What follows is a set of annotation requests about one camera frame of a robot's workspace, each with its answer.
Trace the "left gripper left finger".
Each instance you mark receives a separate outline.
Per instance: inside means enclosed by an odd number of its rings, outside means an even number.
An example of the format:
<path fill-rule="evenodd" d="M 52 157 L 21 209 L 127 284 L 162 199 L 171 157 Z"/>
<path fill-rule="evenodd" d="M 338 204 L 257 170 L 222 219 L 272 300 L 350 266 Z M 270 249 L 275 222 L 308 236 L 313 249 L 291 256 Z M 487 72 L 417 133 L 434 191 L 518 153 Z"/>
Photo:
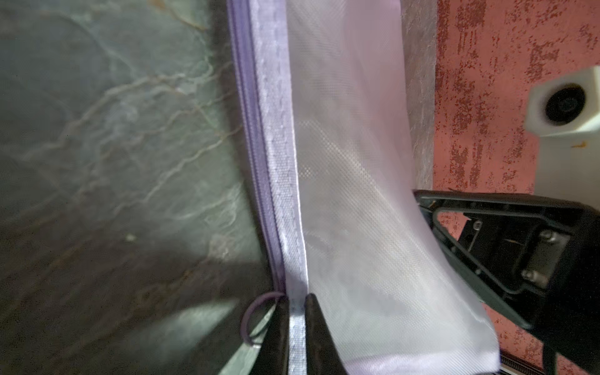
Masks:
<path fill-rule="evenodd" d="M 289 361 L 289 301 L 276 295 L 277 303 L 250 375 L 286 375 Z"/>

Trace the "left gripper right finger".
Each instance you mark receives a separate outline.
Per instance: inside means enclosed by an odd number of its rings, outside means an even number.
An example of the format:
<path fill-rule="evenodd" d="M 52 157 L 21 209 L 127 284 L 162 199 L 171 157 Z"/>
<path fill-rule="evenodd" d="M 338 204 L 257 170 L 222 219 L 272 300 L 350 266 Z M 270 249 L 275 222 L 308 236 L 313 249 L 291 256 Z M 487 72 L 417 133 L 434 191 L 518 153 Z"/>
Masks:
<path fill-rule="evenodd" d="M 306 355 L 308 375 L 347 375 L 333 337 L 314 294 L 306 296 Z"/>

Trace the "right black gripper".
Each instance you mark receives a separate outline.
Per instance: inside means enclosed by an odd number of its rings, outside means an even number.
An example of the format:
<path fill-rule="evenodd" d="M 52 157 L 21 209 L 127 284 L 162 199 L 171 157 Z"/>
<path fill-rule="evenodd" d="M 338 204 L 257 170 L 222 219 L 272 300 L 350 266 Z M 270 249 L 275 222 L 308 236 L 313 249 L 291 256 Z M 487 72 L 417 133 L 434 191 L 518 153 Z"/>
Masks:
<path fill-rule="evenodd" d="M 477 296 L 556 356 L 599 372 L 599 212 L 525 194 L 417 191 L 452 268 Z"/>

